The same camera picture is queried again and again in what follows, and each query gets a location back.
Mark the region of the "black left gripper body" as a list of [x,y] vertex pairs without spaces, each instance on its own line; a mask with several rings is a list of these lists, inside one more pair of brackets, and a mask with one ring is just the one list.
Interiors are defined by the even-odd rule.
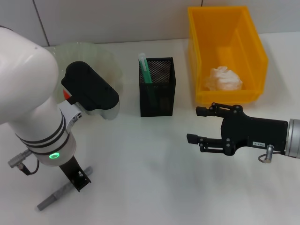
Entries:
[[60,169],[69,180],[78,180],[82,173],[82,169],[74,156],[72,156],[66,163],[60,165]]

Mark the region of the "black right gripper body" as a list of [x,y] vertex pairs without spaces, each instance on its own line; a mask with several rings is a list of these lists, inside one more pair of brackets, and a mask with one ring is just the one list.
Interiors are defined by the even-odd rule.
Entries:
[[288,122],[247,116],[240,105],[220,105],[221,138],[224,154],[232,156],[237,149],[268,145],[281,155],[285,153]]

